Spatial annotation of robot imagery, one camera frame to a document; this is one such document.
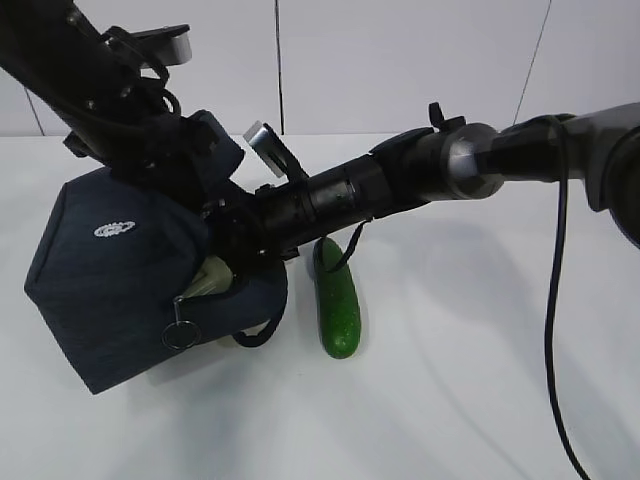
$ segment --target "white wall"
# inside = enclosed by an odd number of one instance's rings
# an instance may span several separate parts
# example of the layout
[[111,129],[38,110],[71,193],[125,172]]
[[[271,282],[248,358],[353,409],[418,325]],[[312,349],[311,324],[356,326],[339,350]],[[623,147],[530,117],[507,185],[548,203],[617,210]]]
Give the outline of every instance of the white wall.
[[0,69],[0,136],[40,135],[22,85]]
[[[170,88],[186,112],[213,111],[232,133],[279,125],[271,0],[79,0],[104,30],[190,23],[194,59]],[[280,0],[287,133],[397,132],[445,114],[508,126],[548,0]],[[554,0],[519,119],[638,100],[633,0]],[[22,89],[0,75],[0,135],[38,134]],[[46,134],[66,127],[39,99]]]
[[640,3],[554,0],[519,121],[640,101]]

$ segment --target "white logo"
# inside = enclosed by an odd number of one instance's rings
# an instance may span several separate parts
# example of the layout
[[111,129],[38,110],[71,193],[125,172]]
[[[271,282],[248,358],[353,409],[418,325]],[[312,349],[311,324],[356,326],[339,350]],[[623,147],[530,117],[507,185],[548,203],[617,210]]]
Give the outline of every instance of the white logo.
[[96,237],[109,238],[114,235],[120,235],[121,233],[127,233],[133,230],[136,226],[135,222],[115,222],[103,225],[97,228],[93,234]]

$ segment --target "green cucumber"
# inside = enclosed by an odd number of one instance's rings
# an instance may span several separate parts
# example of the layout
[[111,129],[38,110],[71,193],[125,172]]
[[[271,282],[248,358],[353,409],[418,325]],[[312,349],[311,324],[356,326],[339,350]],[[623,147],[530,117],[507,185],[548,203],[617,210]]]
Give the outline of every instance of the green cucumber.
[[[320,248],[324,265],[320,263]],[[360,305],[349,266],[334,273],[327,272],[341,257],[342,250],[329,238],[318,241],[313,250],[320,337],[326,352],[337,359],[355,353],[362,331]]]

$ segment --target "black wire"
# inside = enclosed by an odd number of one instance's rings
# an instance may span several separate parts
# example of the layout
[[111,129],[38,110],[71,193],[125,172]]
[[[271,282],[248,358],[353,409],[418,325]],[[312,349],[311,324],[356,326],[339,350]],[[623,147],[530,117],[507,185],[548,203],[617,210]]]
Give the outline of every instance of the black wire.
[[364,220],[363,222],[360,223],[360,225],[358,225],[358,227],[355,229],[355,231],[353,232],[353,235],[351,235],[351,239],[349,240],[349,245],[347,246],[347,249],[344,251],[344,253],[342,254],[342,256],[340,257],[340,259],[338,260],[338,262],[331,268],[328,268],[324,262],[324,242],[327,239],[327,237],[322,237],[318,240],[318,263],[320,264],[320,267],[326,272],[326,273],[336,273],[338,270],[341,270],[342,267],[344,267],[347,262],[349,261],[349,259],[351,258],[351,256],[355,253],[356,251],[356,247],[358,246],[358,240],[360,240],[360,236],[362,235],[362,231],[364,230],[364,226],[367,223],[371,223],[373,221],[373,218],[368,218],[367,220]]
[[273,334],[276,332],[278,325],[280,325],[280,320],[284,316],[284,307],[280,310],[274,318],[269,320],[269,323],[260,330],[260,333],[257,335],[247,335],[246,333],[240,331],[234,333],[232,335],[233,339],[236,341],[238,345],[245,348],[258,348],[267,343]]
[[558,223],[556,230],[556,242],[553,254],[553,267],[551,269],[551,280],[549,282],[549,297],[547,301],[547,314],[544,328],[544,363],[547,372],[547,389],[549,391],[549,402],[551,403],[551,411],[553,412],[553,420],[555,421],[560,441],[564,447],[564,451],[569,457],[569,461],[576,470],[582,480],[591,480],[587,472],[584,470],[580,461],[576,457],[567,430],[562,420],[562,413],[558,402],[558,391],[556,388],[556,373],[553,360],[553,330],[555,325],[556,304],[558,301],[558,288],[560,285],[560,272],[562,270],[562,258],[564,255],[564,244],[567,233],[567,203],[569,196],[569,162],[566,145],[566,130],[558,118],[553,116],[538,117],[531,121],[544,122],[553,129],[559,148],[560,159],[560,190],[558,194]]
[[162,89],[162,98],[171,105],[171,113],[174,115],[182,115],[182,107],[178,98],[166,88]]

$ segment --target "white backdrop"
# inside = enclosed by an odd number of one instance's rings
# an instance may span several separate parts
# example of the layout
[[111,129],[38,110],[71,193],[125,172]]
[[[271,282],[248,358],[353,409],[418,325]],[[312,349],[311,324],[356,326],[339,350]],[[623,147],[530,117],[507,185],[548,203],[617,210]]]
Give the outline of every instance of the white backdrop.
[[[314,173],[382,138],[285,140]],[[351,262],[364,335],[350,360],[322,350],[302,258],[265,347],[214,342],[93,397],[22,292],[62,182],[93,168],[60,140],[0,141],[0,158],[19,159],[0,162],[1,478],[576,478],[544,383],[555,186],[511,184],[367,227]],[[236,179],[270,174],[251,155]],[[636,478],[640,256],[571,189],[560,401],[593,478]]]
[[[173,69],[185,111],[230,132],[280,123],[272,0],[78,0],[104,30],[190,23],[194,59]],[[497,128],[512,121],[548,0],[280,0],[287,133],[398,132],[427,104]],[[553,0],[520,120],[637,101],[634,0]],[[39,134],[24,91],[0,72],[0,135]],[[65,126],[35,99],[47,134]]]

